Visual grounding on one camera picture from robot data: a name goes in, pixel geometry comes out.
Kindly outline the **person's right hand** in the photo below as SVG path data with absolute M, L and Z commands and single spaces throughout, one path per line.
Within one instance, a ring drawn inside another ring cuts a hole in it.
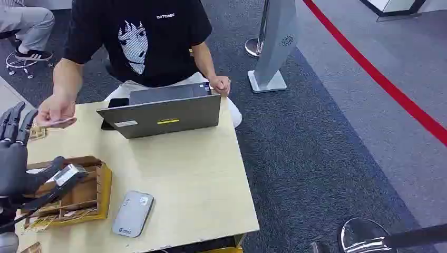
M 73 125 L 77 118 L 75 113 L 76 96 L 65 93 L 54 93 L 41 103 L 35 122 L 46 128 L 67 128 Z

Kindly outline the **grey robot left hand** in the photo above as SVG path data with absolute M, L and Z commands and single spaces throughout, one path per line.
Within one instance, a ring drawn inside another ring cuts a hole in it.
M 65 158 L 54 158 L 39 173 L 27 172 L 27 143 L 37 110 L 29 111 L 19 125 L 25 103 L 20 101 L 1 116 L 1 197 L 18 197 L 35 193 L 41 185 L 63 169 Z

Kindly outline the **person's left hand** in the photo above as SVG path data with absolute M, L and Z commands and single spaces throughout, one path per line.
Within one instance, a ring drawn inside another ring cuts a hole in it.
M 211 76 L 209 85 L 222 96 L 228 96 L 231 89 L 231 80 L 227 76 Z

